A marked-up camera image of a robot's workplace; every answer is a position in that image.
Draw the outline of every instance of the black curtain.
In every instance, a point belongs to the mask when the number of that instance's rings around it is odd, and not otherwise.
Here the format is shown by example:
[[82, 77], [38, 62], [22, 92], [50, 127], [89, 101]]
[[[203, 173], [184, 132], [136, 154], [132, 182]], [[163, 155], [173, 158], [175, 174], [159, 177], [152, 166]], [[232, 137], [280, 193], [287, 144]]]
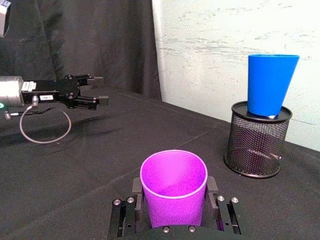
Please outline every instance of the black curtain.
[[0, 75], [53, 80], [90, 73], [161, 99], [151, 0], [11, 0]]

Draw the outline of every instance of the textured wall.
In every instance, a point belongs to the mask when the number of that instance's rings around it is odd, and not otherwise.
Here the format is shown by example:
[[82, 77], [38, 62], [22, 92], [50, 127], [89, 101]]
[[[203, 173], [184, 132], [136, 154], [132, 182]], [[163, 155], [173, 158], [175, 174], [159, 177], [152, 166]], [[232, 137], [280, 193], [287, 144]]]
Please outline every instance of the textured wall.
[[162, 98], [218, 119], [247, 99], [248, 54], [300, 55], [286, 140], [320, 151], [320, 14], [313, 0], [153, 0]]

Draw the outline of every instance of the black metal mesh cup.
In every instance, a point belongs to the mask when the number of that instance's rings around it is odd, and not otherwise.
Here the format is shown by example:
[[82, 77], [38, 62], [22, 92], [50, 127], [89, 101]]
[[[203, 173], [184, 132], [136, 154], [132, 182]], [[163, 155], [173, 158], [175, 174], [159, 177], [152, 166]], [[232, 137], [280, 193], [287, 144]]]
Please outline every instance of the black metal mesh cup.
[[248, 112], [248, 102], [232, 106], [232, 120], [224, 162], [232, 171], [251, 178], [270, 178], [280, 171], [279, 160], [291, 111], [282, 107], [271, 119]]

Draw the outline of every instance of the black table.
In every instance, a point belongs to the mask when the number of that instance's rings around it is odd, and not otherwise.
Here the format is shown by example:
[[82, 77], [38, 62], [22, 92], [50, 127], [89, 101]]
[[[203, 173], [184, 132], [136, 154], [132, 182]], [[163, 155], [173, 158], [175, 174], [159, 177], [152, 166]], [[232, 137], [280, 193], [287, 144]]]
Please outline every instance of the black table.
[[[223, 161], [229, 123], [120, 90], [83, 95], [106, 94], [109, 106], [97, 111], [66, 110], [73, 127], [58, 143], [28, 142], [18, 118], [0, 116], [0, 239], [106, 239], [112, 200], [131, 194], [146, 157], [168, 149], [205, 161], [219, 193], [242, 202], [253, 237], [320, 239], [319, 152], [286, 143], [277, 176], [247, 178]], [[67, 126], [57, 110], [26, 117], [24, 125], [38, 139]]]

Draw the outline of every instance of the bolt head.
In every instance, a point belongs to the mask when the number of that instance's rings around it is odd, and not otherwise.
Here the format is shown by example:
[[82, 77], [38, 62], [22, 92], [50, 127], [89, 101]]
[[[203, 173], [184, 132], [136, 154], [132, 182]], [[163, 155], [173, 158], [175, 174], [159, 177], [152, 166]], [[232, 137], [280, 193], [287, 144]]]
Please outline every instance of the bolt head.
[[195, 226], [191, 225], [191, 226], [188, 227], [188, 230], [189, 230], [189, 232], [194, 233], [197, 229], [196, 229]]
[[135, 201], [135, 199], [132, 196], [130, 196], [130, 197], [127, 198], [126, 201], [131, 204], [131, 203], [133, 203]]
[[218, 200], [219, 200], [220, 202], [222, 202], [222, 201], [224, 201], [224, 200], [225, 200], [224, 196], [221, 196], [221, 195], [220, 195], [220, 196], [218, 196], [217, 198], [218, 198]]
[[237, 203], [239, 202], [239, 199], [234, 196], [233, 198], [231, 198], [231, 201], [232, 201], [234, 204], [237, 204]]
[[165, 234], [167, 234], [168, 232], [170, 232], [170, 227], [164, 226], [164, 227], [162, 228], [162, 231], [163, 231]]
[[118, 206], [121, 203], [121, 200], [119, 198], [113, 200], [113, 205]]

